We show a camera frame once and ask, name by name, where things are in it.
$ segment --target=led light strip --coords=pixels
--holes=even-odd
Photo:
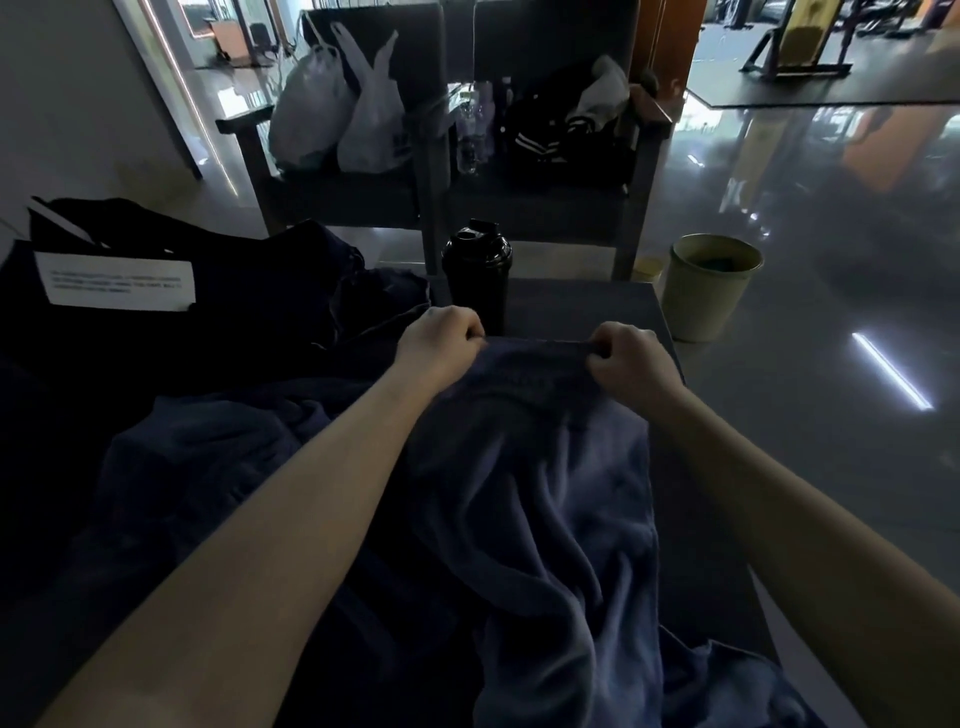
[[[920,394],[920,392],[917,391],[917,388],[907,381],[905,376],[897,371],[897,368],[890,363],[890,360],[884,356],[877,347],[874,346],[870,339],[868,339],[862,333],[855,333],[853,335],[853,341],[859,344],[863,350],[873,358],[880,370],[890,377],[894,384],[896,384],[903,391],[903,393],[909,397],[914,404],[917,405],[917,409],[933,409],[933,405],[930,404],[929,400]]]
[[[151,6],[150,0],[139,0],[139,2],[140,7],[143,8],[148,19],[150,20],[150,25],[153,27],[156,37],[160,40],[160,45],[163,46],[163,53],[170,62],[170,67],[173,68],[174,74],[177,76],[177,83],[180,85],[180,90],[183,91],[183,95],[186,96],[187,103],[190,105],[190,110],[193,113],[193,118],[197,122],[197,126],[200,127],[200,133],[203,134],[204,139],[206,139],[206,148],[210,150],[210,154],[213,155],[213,160],[217,162],[217,166],[220,167],[220,170],[224,173],[224,177],[227,178],[227,184],[229,185],[233,196],[240,197],[240,194],[237,192],[237,188],[233,186],[233,180],[231,180],[230,175],[227,174],[227,168],[224,166],[223,161],[220,159],[220,155],[217,154],[217,150],[213,146],[213,142],[210,140],[210,135],[206,132],[206,126],[204,125],[204,121],[200,116],[200,110],[197,109],[197,104],[194,102],[193,96],[190,94],[190,89],[187,88],[186,79],[184,79],[183,74],[180,73],[180,68],[177,66],[177,60],[174,58],[174,53],[170,49],[170,43],[167,42],[167,36],[163,34],[162,30],[160,30],[160,23],[156,19],[154,8]]]

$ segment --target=dark blue cloth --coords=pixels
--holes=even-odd
[[[821,725],[765,660],[659,630],[646,424],[599,391],[587,352],[492,340],[423,414],[277,725]],[[36,717],[368,384],[159,400],[118,436],[72,568],[0,630],[0,723]]]
[[[428,301],[425,279],[365,269],[355,248],[312,221],[253,240],[127,200],[49,207],[108,247],[32,212],[31,241],[0,268],[0,308],[15,312],[0,326],[0,393],[10,393],[0,406],[0,614],[49,581],[87,524],[110,439],[147,417],[158,395],[375,378],[409,312]],[[197,300],[186,312],[51,305],[35,251],[189,261]]]

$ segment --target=trash bag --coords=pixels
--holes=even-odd
[[[577,108],[566,120],[589,119],[598,132],[623,113],[630,101],[630,84],[627,74],[610,56],[597,59],[590,72],[595,81],[584,89]]]
[[[315,35],[317,45],[290,72],[270,123],[268,147],[282,170],[319,168],[347,130],[357,104],[340,51]]]
[[[343,172],[379,174],[395,169],[410,157],[410,141],[403,129],[403,101],[390,78],[390,58],[398,33],[377,51],[373,67],[343,23],[330,28],[360,84],[360,99],[337,145]]]

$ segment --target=table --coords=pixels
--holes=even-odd
[[[435,303],[449,304],[446,278],[430,284]],[[507,336],[583,341],[604,321],[651,329],[680,366],[649,283],[510,280]],[[743,553],[680,454],[652,427],[650,479],[660,534],[660,623],[688,644],[713,639],[776,662]]]

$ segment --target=left hand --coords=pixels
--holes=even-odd
[[[456,305],[428,308],[400,337],[394,367],[433,397],[467,373],[487,345],[483,336],[474,310]]]

